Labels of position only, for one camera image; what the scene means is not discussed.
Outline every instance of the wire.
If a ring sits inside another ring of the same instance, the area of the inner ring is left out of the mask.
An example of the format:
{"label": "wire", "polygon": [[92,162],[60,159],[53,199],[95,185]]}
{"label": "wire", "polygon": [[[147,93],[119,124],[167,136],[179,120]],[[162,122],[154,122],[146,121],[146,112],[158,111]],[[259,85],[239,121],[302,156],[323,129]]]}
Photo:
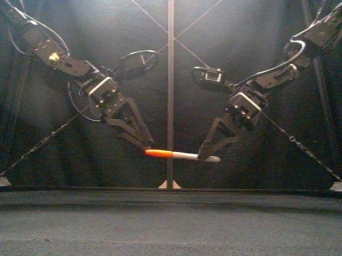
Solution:
{"label": "wire", "polygon": [[315,15],[315,19],[314,19],[314,21],[311,22],[311,24],[310,24],[309,27],[314,26],[314,24],[317,23],[317,21],[318,21],[318,19],[319,19],[319,16],[321,16],[321,13],[322,13],[322,11],[323,11],[325,5],[326,5],[326,0],[322,0],[321,6],[319,6],[319,8],[318,8],[317,15]]}
{"label": "wire", "polygon": [[75,99],[73,99],[73,96],[72,96],[72,90],[71,90],[71,82],[68,81],[67,82],[67,86],[68,86],[68,98],[69,98],[69,101],[71,101],[71,104],[75,108],[75,110],[77,111],[77,113],[81,115],[83,118],[85,118],[88,121],[93,122],[93,123],[100,123],[101,120],[100,119],[93,119],[91,117],[88,117],[83,112],[84,110],[80,110],[79,107],[77,107],[77,104],[75,102]]}
{"label": "wire", "polygon": [[301,48],[299,52],[295,54],[295,56],[291,59],[289,59],[286,62],[283,62],[280,65],[275,66],[274,68],[271,68],[268,70],[264,70],[264,71],[254,74],[248,78],[246,78],[243,81],[240,81],[238,84],[235,84],[234,87],[239,87],[242,84],[248,82],[255,77],[258,77],[260,75],[266,75],[266,74],[274,72],[275,70],[283,68],[285,66],[291,64],[301,57],[301,55],[303,54],[303,51],[305,51],[306,43],[303,41],[301,41],[301,40],[293,40],[293,39],[290,40],[290,43],[297,43],[297,44],[301,44],[301,46],[302,46],[302,48]]}
{"label": "wire", "polygon": [[17,46],[17,44],[16,44],[16,42],[15,42],[15,39],[13,39],[13,34],[12,34],[11,29],[9,29],[8,23],[7,23],[7,34],[8,34],[11,43],[12,43],[12,45],[13,45],[16,51],[17,51],[20,54],[25,55],[25,56],[32,56],[32,55],[33,55],[32,53],[25,52],[25,51],[21,50],[20,47]]}
{"label": "wire", "polygon": [[59,35],[59,33],[52,29],[49,28],[44,23],[41,23],[39,20],[36,20],[33,17],[31,17],[27,13],[21,12],[19,10],[19,12],[29,19],[32,19],[43,28],[45,28],[49,33],[57,38],[57,40],[60,41],[61,43],[61,46],[64,47],[64,50],[67,52],[67,55],[69,56],[69,49],[68,49],[68,46],[65,44],[65,41],[63,40],[61,36]]}

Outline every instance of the black cable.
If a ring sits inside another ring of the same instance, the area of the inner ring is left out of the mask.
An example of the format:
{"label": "black cable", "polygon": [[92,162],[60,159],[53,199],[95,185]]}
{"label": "black cable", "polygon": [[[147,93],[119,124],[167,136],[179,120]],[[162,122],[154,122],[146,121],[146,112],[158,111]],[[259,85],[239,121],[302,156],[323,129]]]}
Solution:
{"label": "black cable", "polygon": [[68,98],[69,98],[71,104],[72,104],[75,110],[77,111],[77,113],[79,113],[79,114],[81,115],[81,117],[85,118],[88,121],[91,121],[91,122],[93,122],[93,123],[100,123],[100,122],[101,122],[100,119],[93,119],[93,118],[88,117],[88,116],[83,113],[83,111],[79,109],[77,104],[76,104],[76,102],[75,102],[75,100],[73,100],[72,90],[71,90],[71,82],[69,82],[69,81],[67,82],[67,86],[68,86]]}
{"label": "black cable", "polygon": [[234,87],[239,87],[242,84],[244,84],[246,82],[248,82],[250,80],[252,80],[255,77],[266,75],[274,71],[276,71],[278,69],[283,68],[285,66],[290,65],[302,55],[303,51],[305,51],[305,47],[306,47],[306,43],[301,40],[290,40],[290,43],[297,43],[301,44],[302,48],[299,50],[299,52],[295,54],[295,56],[289,59],[286,62],[283,62],[280,65],[275,66],[271,69],[267,69],[256,74],[254,74],[252,76],[250,76],[248,78],[246,78],[243,81],[240,81],[238,84],[234,85]]}
{"label": "black cable", "polygon": [[315,15],[315,19],[314,19],[314,21],[311,22],[311,24],[310,24],[309,27],[311,27],[311,26],[317,23],[317,21],[318,21],[318,19],[319,19],[319,16],[321,16],[321,13],[322,13],[322,11],[323,11],[325,5],[326,5],[326,0],[322,0],[321,5],[319,5],[319,8],[318,8],[317,15]]}

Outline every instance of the vertical metal pole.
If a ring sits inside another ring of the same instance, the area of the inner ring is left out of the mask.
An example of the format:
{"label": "vertical metal pole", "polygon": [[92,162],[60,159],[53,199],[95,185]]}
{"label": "vertical metal pole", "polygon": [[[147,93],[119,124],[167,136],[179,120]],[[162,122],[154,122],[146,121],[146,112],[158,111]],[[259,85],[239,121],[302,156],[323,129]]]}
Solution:
{"label": "vertical metal pole", "polygon": [[[168,103],[167,103],[167,150],[174,150],[174,23],[175,3],[168,0]],[[174,160],[167,159],[167,189],[174,188]]]}
{"label": "vertical metal pole", "polygon": [[[44,3],[43,0],[36,1],[35,15],[33,15],[36,18],[41,16],[43,3]],[[5,169],[9,163],[15,131],[16,131],[16,123],[17,123],[17,118],[20,114],[21,101],[23,101],[23,95],[24,95],[24,89],[25,89],[24,87],[27,84],[31,60],[32,60],[31,56],[23,57],[20,56],[19,53],[15,53],[13,63],[15,63],[15,66],[19,66],[17,69],[20,69],[20,71],[12,70],[12,75],[9,78],[9,84],[12,88],[8,91],[8,95],[5,99],[5,106],[9,109],[9,113],[7,113],[0,120],[4,123],[4,132],[1,134],[0,140],[3,141],[3,145],[5,148],[1,156],[1,158],[4,159],[1,162],[1,169]]]}
{"label": "vertical metal pole", "polygon": [[[306,26],[310,26],[314,19],[313,19],[313,15],[310,12],[309,0],[302,0],[302,9],[303,9]],[[313,65],[314,65],[314,69],[315,69],[321,103],[322,103],[322,109],[323,109],[323,114],[325,114],[327,140],[329,140],[330,153],[331,153],[333,165],[334,165],[333,168],[337,169],[341,164],[341,158],[339,158],[339,153],[338,153],[335,126],[334,126],[333,117],[331,117],[331,109],[330,109],[330,104],[329,104],[327,89],[326,89],[325,75],[323,75],[323,69],[322,69],[322,61],[321,61],[319,57],[315,58],[315,60],[313,61]]]}

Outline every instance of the metal rod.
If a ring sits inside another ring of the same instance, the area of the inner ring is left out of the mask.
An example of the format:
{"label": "metal rod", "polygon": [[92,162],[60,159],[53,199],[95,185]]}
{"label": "metal rod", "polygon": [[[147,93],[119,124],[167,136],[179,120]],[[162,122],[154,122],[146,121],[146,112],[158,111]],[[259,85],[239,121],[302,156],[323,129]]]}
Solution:
{"label": "metal rod", "polygon": [[[168,102],[167,102],[167,150],[174,151],[174,40],[175,40],[175,3],[168,0]],[[174,161],[167,159],[167,189],[174,188]]]}
{"label": "metal rod", "polygon": [[[314,18],[310,12],[309,0],[302,0],[302,9],[303,9],[306,26],[310,26]],[[321,103],[322,103],[321,105],[322,105],[322,110],[325,115],[327,141],[329,141],[330,153],[333,158],[333,168],[338,170],[338,167],[341,166],[341,157],[338,153],[335,126],[333,122],[331,109],[330,109],[330,103],[329,103],[329,97],[327,97],[327,88],[326,88],[326,81],[325,81],[325,75],[323,75],[322,61],[319,57],[313,61],[313,65],[314,65],[315,77],[317,77],[317,83],[318,83],[319,97],[321,97]]]}

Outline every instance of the diagonal cable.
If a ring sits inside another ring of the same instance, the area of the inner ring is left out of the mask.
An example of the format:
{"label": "diagonal cable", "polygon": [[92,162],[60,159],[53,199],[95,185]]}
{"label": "diagonal cable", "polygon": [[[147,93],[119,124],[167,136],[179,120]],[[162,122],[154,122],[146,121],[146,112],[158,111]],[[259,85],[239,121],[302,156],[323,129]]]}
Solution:
{"label": "diagonal cable", "polygon": [[135,0],[131,0],[134,4],[138,6],[138,8],[143,11],[143,13],[150,17],[150,19],[155,22],[155,24],[164,30],[164,32],[168,34],[167,29],[163,27],[163,25],[158,22],[158,20],[152,17],[152,15],[146,11],[146,9],[136,3]]}
{"label": "diagonal cable", "polygon": [[[142,10],[142,12],[150,17],[150,19],[155,22],[155,24],[163,29],[163,31],[168,34],[168,31],[166,30],[166,28],[163,27],[163,25],[158,22],[158,20],[152,17],[152,15],[144,10],[144,8],[136,3],[135,0],[131,0],[132,3],[138,6],[138,8]],[[176,37],[174,37],[174,40],[179,43],[179,45],[190,52],[190,54],[198,59],[198,61],[206,66],[208,67],[208,65],[204,63],[204,61],[199,58],[199,56],[188,49],[188,47],[186,47],[186,45],[176,39],[198,22],[199,20],[210,13],[210,11],[219,5],[219,3],[223,0],[219,0],[215,5],[200,15],[200,17],[187,26],[187,28],[179,33],[179,35]],[[166,47],[168,46],[168,44],[166,44],[156,52],[162,52]]]}
{"label": "diagonal cable", "polygon": [[207,14],[212,11],[212,9],[220,4],[223,0],[219,0],[212,7],[199,16],[199,18],[186,27],[186,29],[176,35],[175,38],[179,38],[184,32],[194,27],[194,25],[207,16]]}

